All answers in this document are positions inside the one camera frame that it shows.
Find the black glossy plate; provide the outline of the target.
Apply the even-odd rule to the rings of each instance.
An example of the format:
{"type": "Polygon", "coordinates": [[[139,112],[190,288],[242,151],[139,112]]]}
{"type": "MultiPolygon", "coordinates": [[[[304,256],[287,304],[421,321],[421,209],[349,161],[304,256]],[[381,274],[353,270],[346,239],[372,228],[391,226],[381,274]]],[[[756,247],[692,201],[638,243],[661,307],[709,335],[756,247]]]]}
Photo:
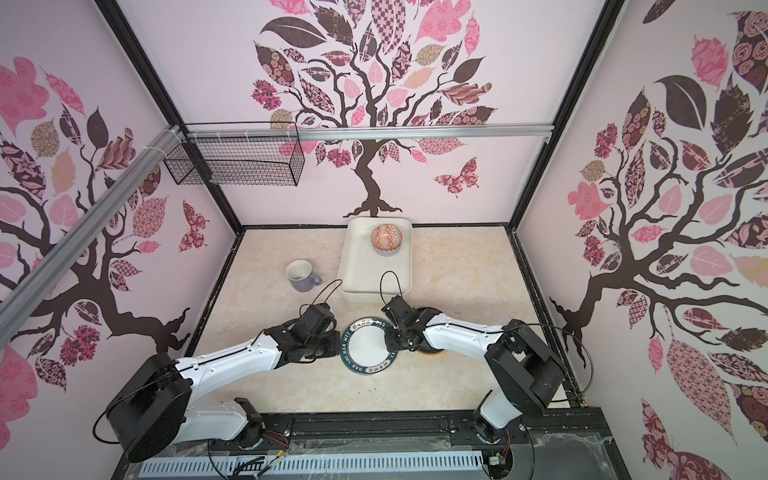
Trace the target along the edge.
{"type": "Polygon", "coordinates": [[[419,309],[419,321],[426,325],[428,324],[434,317],[437,315],[440,315],[441,311],[433,308],[433,307],[422,307],[419,309]]]}

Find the green rimmed lettered plate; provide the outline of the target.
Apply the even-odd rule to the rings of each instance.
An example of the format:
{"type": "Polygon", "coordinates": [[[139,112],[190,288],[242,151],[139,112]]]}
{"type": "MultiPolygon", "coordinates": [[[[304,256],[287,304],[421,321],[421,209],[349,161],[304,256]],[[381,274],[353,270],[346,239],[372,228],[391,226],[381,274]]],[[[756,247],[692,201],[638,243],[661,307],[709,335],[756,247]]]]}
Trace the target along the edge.
{"type": "Polygon", "coordinates": [[[354,321],[341,335],[340,358],[344,366],[359,375],[375,375],[388,369],[398,352],[386,345],[394,327],[379,317],[363,317],[354,321]]]}

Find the lavender ceramic bowl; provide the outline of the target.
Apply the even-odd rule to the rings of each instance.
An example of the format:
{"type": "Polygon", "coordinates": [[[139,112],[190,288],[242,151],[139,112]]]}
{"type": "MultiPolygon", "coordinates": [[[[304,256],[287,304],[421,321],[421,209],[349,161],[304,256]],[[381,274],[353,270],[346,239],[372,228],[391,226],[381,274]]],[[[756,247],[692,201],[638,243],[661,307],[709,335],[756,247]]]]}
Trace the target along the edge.
{"type": "Polygon", "coordinates": [[[379,254],[379,255],[381,255],[381,256],[385,256],[385,257],[389,257],[389,256],[393,256],[393,255],[396,255],[396,254],[398,254],[398,253],[399,253],[401,250],[402,250],[401,248],[397,248],[397,249],[394,249],[394,250],[381,250],[381,249],[377,249],[377,248],[374,248],[374,251],[375,251],[377,254],[379,254]]]}

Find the orange patterned bowl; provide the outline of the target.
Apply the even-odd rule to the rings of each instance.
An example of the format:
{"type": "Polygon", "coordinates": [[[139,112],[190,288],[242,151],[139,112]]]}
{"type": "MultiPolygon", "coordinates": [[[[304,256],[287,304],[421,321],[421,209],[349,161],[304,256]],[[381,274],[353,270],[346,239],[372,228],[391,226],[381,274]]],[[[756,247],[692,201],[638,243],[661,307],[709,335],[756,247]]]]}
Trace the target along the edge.
{"type": "Polygon", "coordinates": [[[370,241],[373,248],[394,250],[402,246],[403,233],[395,224],[380,224],[372,230],[370,241]]]}

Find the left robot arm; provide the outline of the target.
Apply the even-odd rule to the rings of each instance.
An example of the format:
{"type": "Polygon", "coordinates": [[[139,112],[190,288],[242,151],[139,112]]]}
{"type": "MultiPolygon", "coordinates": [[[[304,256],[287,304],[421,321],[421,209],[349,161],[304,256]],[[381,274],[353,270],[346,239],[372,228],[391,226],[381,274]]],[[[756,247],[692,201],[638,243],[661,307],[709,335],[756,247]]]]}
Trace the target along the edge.
{"type": "Polygon", "coordinates": [[[341,334],[325,303],[267,328],[241,344],[197,357],[148,358],[108,404],[105,417],[127,460],[146,461],[167,447],[220,440],[249,449],[266,434],[262,415],[244,397],[202,404],[206,395],[243,378],[340,352],[341,334]]]}

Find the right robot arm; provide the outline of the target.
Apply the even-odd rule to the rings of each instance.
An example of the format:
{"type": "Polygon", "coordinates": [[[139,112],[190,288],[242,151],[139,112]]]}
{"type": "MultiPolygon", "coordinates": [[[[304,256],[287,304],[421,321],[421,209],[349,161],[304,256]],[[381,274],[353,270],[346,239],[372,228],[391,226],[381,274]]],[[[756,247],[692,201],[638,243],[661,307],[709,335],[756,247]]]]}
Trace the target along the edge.
{"type": "Polygon", "coordinates": [[[390,352],[450,351],[485,361],[497,387],[472,415],[473,430],[483,442],[498,442],[510,422],[521,416],[542,417],[565,379],[564,362],[521,320],[481,325],[436,308],[414,308],[401,296],[386,301],[382,312],[393,324],[385,334],[390,352]]]}

